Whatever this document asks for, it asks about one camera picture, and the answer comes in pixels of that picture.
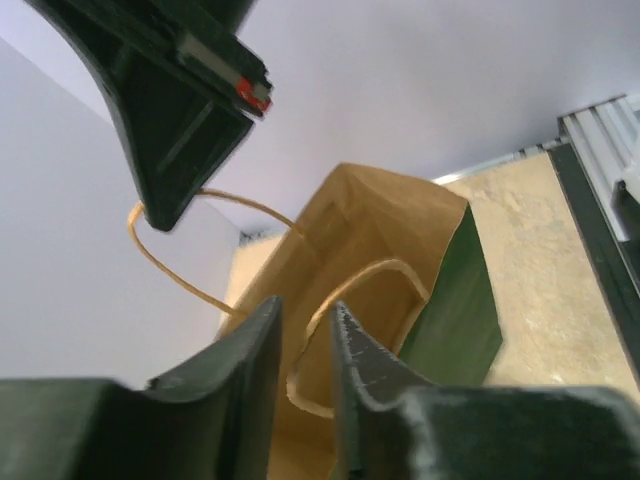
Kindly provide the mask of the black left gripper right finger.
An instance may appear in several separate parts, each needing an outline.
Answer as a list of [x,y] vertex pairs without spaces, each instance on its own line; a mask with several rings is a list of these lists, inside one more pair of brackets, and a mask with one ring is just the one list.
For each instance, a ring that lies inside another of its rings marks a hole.
[[342,479],[635,479],[639,412],[602,387],[441,387],[331,310]]

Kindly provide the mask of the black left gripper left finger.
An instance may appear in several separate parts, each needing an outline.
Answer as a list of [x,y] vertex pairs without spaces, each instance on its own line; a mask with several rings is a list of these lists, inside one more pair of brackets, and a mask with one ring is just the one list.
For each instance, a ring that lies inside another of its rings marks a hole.
[[282,301],[143,390],[99,378],[1,384],[5,479],[262,479],[281,358]]

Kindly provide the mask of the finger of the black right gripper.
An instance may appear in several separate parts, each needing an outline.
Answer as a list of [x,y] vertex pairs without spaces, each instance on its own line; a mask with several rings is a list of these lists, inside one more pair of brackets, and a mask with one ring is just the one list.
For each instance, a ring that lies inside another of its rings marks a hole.
[[252,120],[171,64],[110,36],[69,42],[106,101],[149,224],[172,230]]

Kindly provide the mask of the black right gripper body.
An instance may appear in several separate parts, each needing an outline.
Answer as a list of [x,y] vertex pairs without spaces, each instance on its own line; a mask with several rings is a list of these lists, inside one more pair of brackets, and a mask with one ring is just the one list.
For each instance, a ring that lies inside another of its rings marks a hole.
[[106,58],[122,47],[223,108],[261,118],[272,104],[264,62],[237,33],[252,1],[30,1],[94,69],[122,75]]

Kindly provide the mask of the brown and green paper bag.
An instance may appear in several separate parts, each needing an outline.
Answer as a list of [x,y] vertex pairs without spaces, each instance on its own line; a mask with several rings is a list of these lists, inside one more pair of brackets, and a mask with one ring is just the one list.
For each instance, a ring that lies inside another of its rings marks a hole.
[[445,187],[343,163],[324,180],[239,300],[233,331],[264,298],[284,303],[268,477],[326,479],[336,463],[329,306],[439,385],[484,382],[502,344],[469,202]]

